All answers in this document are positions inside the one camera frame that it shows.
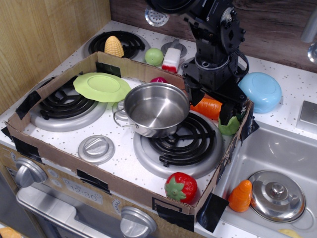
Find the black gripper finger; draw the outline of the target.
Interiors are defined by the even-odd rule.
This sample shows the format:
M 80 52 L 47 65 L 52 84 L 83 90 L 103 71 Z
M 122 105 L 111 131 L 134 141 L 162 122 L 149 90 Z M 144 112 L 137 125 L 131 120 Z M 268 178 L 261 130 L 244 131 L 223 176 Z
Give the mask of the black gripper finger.
M 192 106 L 196 106 L 204 97 L 205 93 L 202 91 L 202 85 L 195 80 L 185 80 L 185 91 Z
M 245 115 L 245 104 L 235 104 L 233 102 L 226 102 L 222 104 L 219 113 L 219 121 L 221 125 L 228 125 L 232 117 L 237 117 L 241 121 Z

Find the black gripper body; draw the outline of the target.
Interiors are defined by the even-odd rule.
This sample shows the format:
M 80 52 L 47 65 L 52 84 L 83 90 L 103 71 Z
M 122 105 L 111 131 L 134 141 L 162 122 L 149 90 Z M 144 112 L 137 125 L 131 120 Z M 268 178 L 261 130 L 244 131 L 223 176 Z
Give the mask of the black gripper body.
M 185 65 L 185 80 L 195 80 L 201 83 L 202 91 L 205 95 L 220 101 L 221 103 L 233 102 L 235 104 L 246 104 L 247 96 L 239 88 L 236 83 L 236 75 L 238 62 L 230 62 L 227 60 L 222 65 L 212 65 L 207 61 L 203 61 L 202 65 L 189 63 Z M 248 69 L 242 74 L 244 77 L 248 73 Z

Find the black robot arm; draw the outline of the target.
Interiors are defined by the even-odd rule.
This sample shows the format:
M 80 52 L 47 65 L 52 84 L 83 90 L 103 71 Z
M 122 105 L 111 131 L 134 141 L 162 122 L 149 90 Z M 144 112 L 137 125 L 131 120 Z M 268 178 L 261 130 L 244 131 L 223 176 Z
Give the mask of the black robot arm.
M 247 62 L 239 46 L 245 40 L 237 12 L 230 0 L 149 0 L 154 11 L 179 15 L 191 30 L 196 54 L 183 63 L 183 80 L 189 101 L 197 105 L 205 95 L 222 103 L 219 119 L 227 125 L 241 114 L 247 97 L 238 82 L 248 73 L 238 60 Z

